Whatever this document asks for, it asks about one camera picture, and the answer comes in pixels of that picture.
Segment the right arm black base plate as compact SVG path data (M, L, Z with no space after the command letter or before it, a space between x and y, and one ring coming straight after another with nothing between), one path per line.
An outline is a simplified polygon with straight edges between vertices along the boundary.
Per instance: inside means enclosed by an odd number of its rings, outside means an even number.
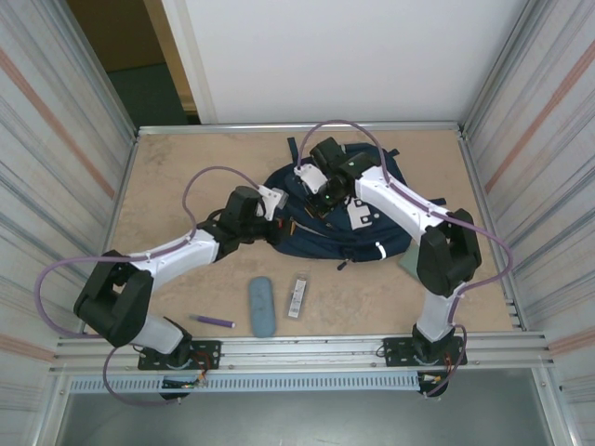
M414 345L411 336L387 337L380 348L387 367L443 367L454 365L462 355L462 364L468 363L463 352L463 337L454 336L438 353L423 357Z

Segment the aluminium frame crossbar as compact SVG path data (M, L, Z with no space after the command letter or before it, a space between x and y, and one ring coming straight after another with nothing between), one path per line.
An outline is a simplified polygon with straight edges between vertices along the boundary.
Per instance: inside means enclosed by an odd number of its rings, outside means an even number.
M449 121L367 122L359 123L371 133L378 131L458 131L460 125ZM314 123L235 124L235 125L156 125L141 126L140 137L152 135L203 135L246 133L307 133Z

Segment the grey blue glasses case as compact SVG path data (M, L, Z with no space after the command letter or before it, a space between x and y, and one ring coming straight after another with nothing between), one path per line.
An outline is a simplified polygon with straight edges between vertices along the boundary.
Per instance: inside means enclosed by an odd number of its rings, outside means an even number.
M251 329L254 337L273 337L276 331L274 296L271 280L259 276L248 284Z

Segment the green notebook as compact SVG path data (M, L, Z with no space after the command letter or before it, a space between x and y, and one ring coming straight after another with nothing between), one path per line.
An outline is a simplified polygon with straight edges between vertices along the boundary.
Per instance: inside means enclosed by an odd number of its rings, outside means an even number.
M417 276L417 261L418 261L418 246L411 245L399 260L399 266L407 272L410 276L418 278Z

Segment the aluminium frame side rail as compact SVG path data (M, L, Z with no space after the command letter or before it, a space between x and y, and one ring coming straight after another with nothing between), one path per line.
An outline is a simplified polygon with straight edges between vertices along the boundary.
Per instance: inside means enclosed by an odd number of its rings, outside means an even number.
M479 207L479 213L482 218L483 225L487 231L496 235L496 227L494 224L494 220L492 219L491 211L488 206L487 195L486 192L483 190L483 186L478 175L476 163L473 161L471 157L470 144L465 140L461 132L457 134L457 142L466 169L468 171L470 184L473 190L473 194L475 196L476 203ZM507 266L508 257L506 255L506 252L497 242L493 241L492 239L488 238L487 241L490 245L491 256L495 262L496 271L502 272ZM500 283L503 289L506 305L511 311L510 317L513 329L517 331L526 331L527 328L524 320L524 314L518 299L519 292L514 281L514 277L512 276L512 273L508 272L500 280Z
M139 148L139 140L140 137L137 137L134 140L134 144L131 148L131 151L126 159L126 167L123 173L123 178L120 181L117 193L116 193L116 197L115 197L115 202L114 202L114 206L113 206L113 210L112 210L112 216L110 219L110 223L109 226L107 228L107 233L105 236L105 241L103 243L102 249L104 251L107 251L111 248L112 242L113 242L113 238L114 238L114 234L116 231L116 227L118 224L118 220L119 217L121 215L121 210L122 210L122 206L124 203L124 199L126 196L126 189L129 183L129 179L131 176L131 172L134 166L134 162L135 162L135 158L138 152L138 148ZM113 263L113 260L115 259L115 257L106 257L108 262L96 262L94 266L102 266L104 264L110 264ZM96 334L93 331L88 331L87 329L89 329L90 327L88 327L86 325L86 323L84 321L80 321L80 333L81 335L84 335L83 339L102 339L101 337L99 337L98 334Z

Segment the white door frame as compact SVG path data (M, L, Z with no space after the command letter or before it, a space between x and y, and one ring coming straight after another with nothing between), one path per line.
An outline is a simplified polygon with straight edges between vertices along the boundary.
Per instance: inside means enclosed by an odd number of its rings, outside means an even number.
M215 125L218 116L187 1L162 0L162 4L198 117L203 125Z

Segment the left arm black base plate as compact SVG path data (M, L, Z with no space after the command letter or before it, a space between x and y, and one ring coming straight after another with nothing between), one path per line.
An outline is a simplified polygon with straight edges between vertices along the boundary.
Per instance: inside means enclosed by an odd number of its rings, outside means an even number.
M171 353L143 348L139 353L141 371L210 371L217 370L222 343L218 340L186 340Z

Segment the clear pen refill pack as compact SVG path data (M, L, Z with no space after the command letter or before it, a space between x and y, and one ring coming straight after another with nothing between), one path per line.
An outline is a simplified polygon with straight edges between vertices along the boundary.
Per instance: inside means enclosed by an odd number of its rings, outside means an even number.
M299 273L293 280L289 290L289 300L287 306L287 317L296 320L299 318L301 308L308 290L308 276L305 273Z

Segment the navy blue white backpack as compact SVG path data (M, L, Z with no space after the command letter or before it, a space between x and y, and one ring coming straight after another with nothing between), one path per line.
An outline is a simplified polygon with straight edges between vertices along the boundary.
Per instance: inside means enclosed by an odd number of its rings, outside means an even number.
M323 218L308 214L307 192L294 175L298 145L294 138L289 138L287 143L292 162L274 171L264 183L269 189L287 193L281 215L291 217L296 223L293 234L275 246L278 252L302 258L339 260L341 264L337 268L343 269L349 262L382 260L409 248L411 236L360 199L346 199Z

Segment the purple pen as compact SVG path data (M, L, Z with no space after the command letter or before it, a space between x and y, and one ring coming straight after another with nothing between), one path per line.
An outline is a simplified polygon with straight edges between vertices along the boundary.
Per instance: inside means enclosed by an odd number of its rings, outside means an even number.
M195 315L191 314L189 318L193 321L198 321L200 323L216 325L220 327L230 328L233 329L235 327L235 323L233 321L222 320L218 318L211 318L203 315Z

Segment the grey metal panel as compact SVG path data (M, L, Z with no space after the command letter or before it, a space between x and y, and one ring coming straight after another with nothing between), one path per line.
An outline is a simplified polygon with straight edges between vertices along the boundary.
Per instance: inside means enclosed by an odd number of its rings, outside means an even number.
M536 405L413 392L203 394L161 408L75 395L57 446L553 446Z

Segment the aluminium mounting rail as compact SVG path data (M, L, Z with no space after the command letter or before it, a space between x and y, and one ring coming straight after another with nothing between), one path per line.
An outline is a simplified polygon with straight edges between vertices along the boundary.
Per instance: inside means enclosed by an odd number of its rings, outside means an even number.
M288 336L260 339L227 337L221 340L217 371L231 372L335 372L383 368L380 335ZM97 339L62 340L49 367L52 374L99 374L111 346ZM469 369L551 367L554 364L541 333L470 333Z

